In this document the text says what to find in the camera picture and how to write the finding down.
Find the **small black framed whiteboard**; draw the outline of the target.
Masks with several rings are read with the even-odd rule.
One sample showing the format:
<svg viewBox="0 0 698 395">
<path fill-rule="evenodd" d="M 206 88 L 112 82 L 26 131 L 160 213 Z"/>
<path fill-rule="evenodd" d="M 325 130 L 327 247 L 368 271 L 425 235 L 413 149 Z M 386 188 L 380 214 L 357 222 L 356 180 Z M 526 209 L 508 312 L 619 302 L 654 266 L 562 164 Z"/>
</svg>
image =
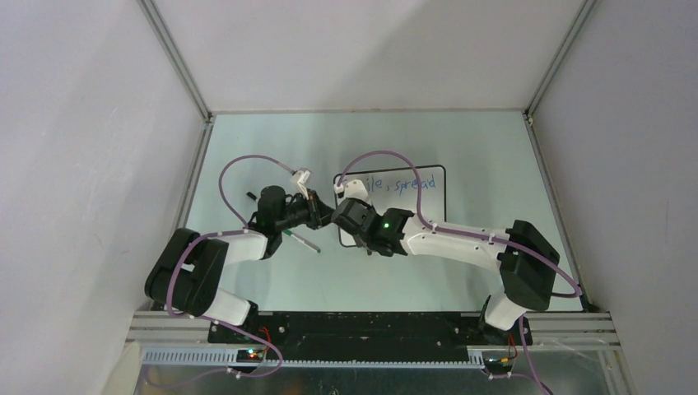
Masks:
<svg viewBox="0 0 698 395">
<path fill-rule="evenodd" d="M 349 172 L 344 180 L 361 180 L 380 216 L 390 208 L 417 212 L 427 220 L 446 221 L 446 171 L 442 165 Z"/>
</svg>

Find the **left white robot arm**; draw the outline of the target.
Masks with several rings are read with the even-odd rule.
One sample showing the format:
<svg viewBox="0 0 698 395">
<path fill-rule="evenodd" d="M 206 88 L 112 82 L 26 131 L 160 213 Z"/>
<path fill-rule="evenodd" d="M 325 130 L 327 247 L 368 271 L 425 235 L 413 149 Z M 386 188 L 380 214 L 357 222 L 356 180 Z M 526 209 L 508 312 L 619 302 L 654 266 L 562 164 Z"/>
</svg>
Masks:
<svg viewBox="0 0 698 395">
<path fill-rule="evenodd" d="M 332 214 L 333 208 L 314 190 L 290 195 L 279 186 L 266 187 L 242 230 L 202 235 L 178 228 L 145 281 L 145 295 L 176 314 L 226 322 L 239 342 L 251 342 L 260 332 L 260 321 L 252 315 L 258 306 L 220 288 L 224 267 L 270 258 L 281 246 L 285 231 L 302 225 L 322 229 L 330 224 Z"/>
</svg>

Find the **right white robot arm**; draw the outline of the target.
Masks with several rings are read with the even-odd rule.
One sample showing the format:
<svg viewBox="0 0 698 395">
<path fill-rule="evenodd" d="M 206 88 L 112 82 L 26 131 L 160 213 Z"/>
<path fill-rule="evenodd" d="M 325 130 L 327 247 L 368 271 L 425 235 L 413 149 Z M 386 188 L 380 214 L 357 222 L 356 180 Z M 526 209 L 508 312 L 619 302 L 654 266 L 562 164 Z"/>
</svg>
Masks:
<svg viewBox="0 0 698 395">
<path fill-rule="evenodd" d="M 523 314 L 550 307 L 559 255 L 526 221 L 499 230 L 438 225 L 405 209 L 378 213 L 356 198 L 341 202 L 332 221 L 358 245 L 384 257 L 435 256 L 498 274 L 500 289 L 486 302 L 478 323 L 480 336 L 490 344 L 503 342 Z"/>
</svg>

